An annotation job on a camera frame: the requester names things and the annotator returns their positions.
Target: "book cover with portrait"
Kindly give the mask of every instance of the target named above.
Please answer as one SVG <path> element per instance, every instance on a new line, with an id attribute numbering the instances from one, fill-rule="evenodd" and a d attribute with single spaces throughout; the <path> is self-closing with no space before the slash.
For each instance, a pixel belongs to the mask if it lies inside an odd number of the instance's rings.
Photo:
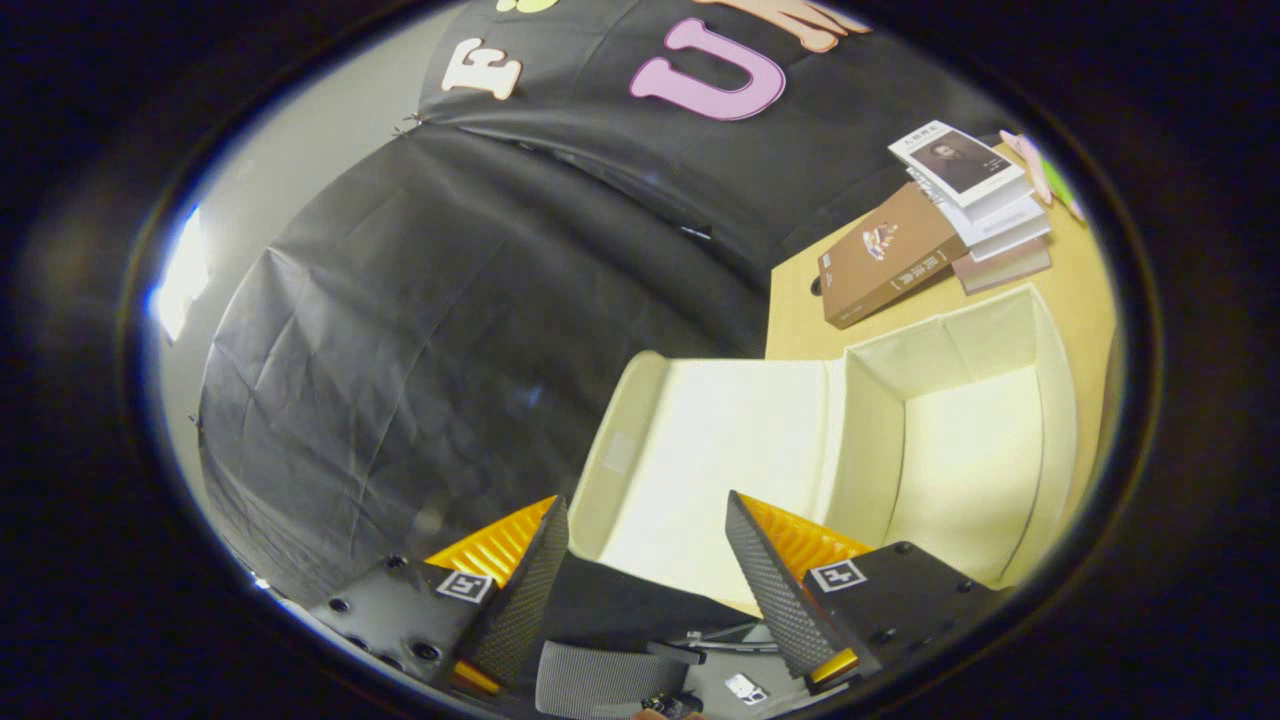
<path id="1" fill-rule="evenodd" d="M 1032 192 L 1020 167 L 940 120 L 890 145 L 890 151 L 922 173 L 970 220 Z"/>

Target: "white label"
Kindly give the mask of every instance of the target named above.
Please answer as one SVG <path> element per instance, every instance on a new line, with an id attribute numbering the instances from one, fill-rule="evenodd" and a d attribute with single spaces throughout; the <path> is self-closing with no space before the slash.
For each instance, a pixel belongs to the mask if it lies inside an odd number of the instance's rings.
<path id="1" fill-rule="evenodd" d="M 631 468 L 631 456 L 635 452 L 635 438 L 623 433 L 616 433 L 609 439 L 608 452 L 604 454 L 604 466 L 614 473 L 626 473 Z"/>
<path id="2" fill-rule="evenodd" d="M 813 579 L 818 580 L 818 587 L 823 592 L 837 592 L 867 582 L 867 575 L 859 570 L 852 560 L 841 560 L 832 565 L 823 565 L 809 570 Z"/>
<path id="3" fill-rule="evenodd" d="M 435 588 L 435 592 L 480 605 L 492 585 L 493 578 L 488 575 L 472 575 L 454 570 L 440 583 L 440 587 Z"/>
<path id="4" fill-rule="evenodd" d="M 764 702 L 769 698 L 764 688 L 756 685 L 750 678 L 742 674 L 733 675 L 732 678 L 724 680 L 724 687 L 730 689 L 733 694 L 739 697 L 746 705 L 755 705 L 758 702 Z"/>

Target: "white bin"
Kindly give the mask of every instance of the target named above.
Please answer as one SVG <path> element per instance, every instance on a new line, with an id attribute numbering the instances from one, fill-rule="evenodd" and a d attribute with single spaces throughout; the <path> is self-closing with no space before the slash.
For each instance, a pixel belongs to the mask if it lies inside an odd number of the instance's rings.
<path id="1" fill-rule="evenodd" d="M 1074 461 L 1066 352 L 1024 284 L 837 360 L 639 354 L 570 506 L 570 550 L 758 614 L 724 539 L 736 489 L 1005 587 L 1056 537 Z"/>

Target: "white book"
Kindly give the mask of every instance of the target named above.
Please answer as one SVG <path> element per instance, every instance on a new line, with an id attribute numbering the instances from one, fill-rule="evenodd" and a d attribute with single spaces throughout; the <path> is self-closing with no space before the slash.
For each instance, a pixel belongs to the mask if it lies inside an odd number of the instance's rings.
<path id="1" fill-rule="evenodd" d="M 1048 213 L 1041 208 L 1039 202 L 1036 202 L 1032 190 L 975 223 L 957 210 L 919 170 L 908 168 L 906 172 L 956 228 L 960 240 L 964 241 L 969 254 L 978 263 L 1050 231 Z"/>
<path id="2" fill-rule="evenodd" d="M 1053 266 L 1053 261 L 1048 256 L 1048 246 L 1039 237 L 986 261 L 978 261 L 970 254 L 961 255 L 951 263 L 951 269 L 960 278 L 960 286 L 964 287 L 965 295 L 1000 287 L 1051 266 Z"/>
<path id="3" fill-rule="evenodd" d="M 888 146 L 965 214 L 979 220 L 1030 192 L 1021 168 L 973 137 L 933 120 Z"/>

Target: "screw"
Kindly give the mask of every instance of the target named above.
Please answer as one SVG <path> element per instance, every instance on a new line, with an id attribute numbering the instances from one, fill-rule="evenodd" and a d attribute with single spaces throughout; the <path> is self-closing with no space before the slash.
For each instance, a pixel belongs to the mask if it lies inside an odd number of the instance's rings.
<path id="1" fill-rule="evenodd" d="M 413 643 L 413 655 L 422 660 L 439 660 L 440 651 L 426 643 Z"/>

